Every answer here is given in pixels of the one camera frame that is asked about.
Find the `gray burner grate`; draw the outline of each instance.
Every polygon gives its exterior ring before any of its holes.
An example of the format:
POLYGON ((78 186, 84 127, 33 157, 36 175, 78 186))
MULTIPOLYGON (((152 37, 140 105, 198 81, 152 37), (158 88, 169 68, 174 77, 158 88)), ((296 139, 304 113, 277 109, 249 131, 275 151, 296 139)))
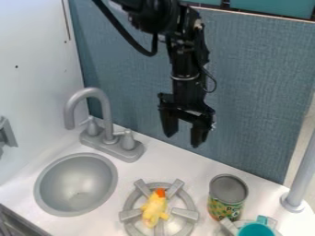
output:
MULTIPOLYGON (((184 227, 172 236, 189 236, 193 231, 194 224, 198 221, 199 213, 190 198, 190 196, 182 190, 184 182, 176 180, 173 184, 170 183, 145 183, 142 179, 134 183, 135 190, 127 198, 122 212, 119 213, 120 221, 124 223, 125 230, 130 236, 145 236, 134 225, 134 219, 139 218, 142 214, 140 208, 134 209, 134 203, 142 196, 149 197, 152 190, 157 188, 167 189, 167 198, 170 200, 175 195, 179 197, 187 209, 172 208, 170 214, 185 218, 186 223, 184 227)), ((154 228, 155 236, 166 236, 164 232, 164 220, 159 220, 154 228)))

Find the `white pole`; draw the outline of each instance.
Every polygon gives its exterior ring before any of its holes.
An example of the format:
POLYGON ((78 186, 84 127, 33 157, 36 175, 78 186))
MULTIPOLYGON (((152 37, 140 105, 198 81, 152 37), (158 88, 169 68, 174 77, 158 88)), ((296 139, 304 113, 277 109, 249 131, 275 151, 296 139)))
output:
POLYGON ((315 130, 309 141, 303 160, 299 165, 297 175, 292 183, 289 193, 281 197, 282 206, 290 212, 303 211, 305 202, 303 198, 315 172, 315 130))

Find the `can label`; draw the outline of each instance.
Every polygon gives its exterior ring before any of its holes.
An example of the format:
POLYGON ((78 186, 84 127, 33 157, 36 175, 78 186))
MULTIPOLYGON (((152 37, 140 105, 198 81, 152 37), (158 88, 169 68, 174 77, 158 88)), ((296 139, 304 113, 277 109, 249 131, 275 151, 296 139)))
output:
POLYGON ((229 218, 231 221, 239 220, 244 203, 236 205, 222 203, 209 196, 208 211, 212 218, 219 221, 223 218, 229 218))

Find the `gray fabric panel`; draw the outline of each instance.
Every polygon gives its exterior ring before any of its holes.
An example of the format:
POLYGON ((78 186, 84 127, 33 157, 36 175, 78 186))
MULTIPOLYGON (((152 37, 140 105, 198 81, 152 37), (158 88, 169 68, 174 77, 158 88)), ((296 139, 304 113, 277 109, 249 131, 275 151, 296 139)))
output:
MULTIPOLYGON (((209 70, 218 80, 206 99, 216 109, 217 129, 193 149, 188 124, 172 138, 160 125, 157 94, 171 90, 165 45, 157 56, 144 57, 90 1, 71 0, 70 6, 86 86, 108 94, 116 124, 283 182, 315 78, 314 24, 201 11, 212 49, 209 70)), ((148 35, 119 19, 149 47, 148 35)), ((100 116, 97 103, 90 111, 100 116)))

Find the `teal cup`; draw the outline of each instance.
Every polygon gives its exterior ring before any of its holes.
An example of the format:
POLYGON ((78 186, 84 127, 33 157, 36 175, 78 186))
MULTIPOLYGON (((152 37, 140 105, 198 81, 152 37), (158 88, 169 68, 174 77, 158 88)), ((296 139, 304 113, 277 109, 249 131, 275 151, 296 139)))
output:
POLYGON ((259 216, 257 221, 243 226, 239 230, 238 236, 275 236, 274 231, 270 229, 267 224, 268 218, 259 216))

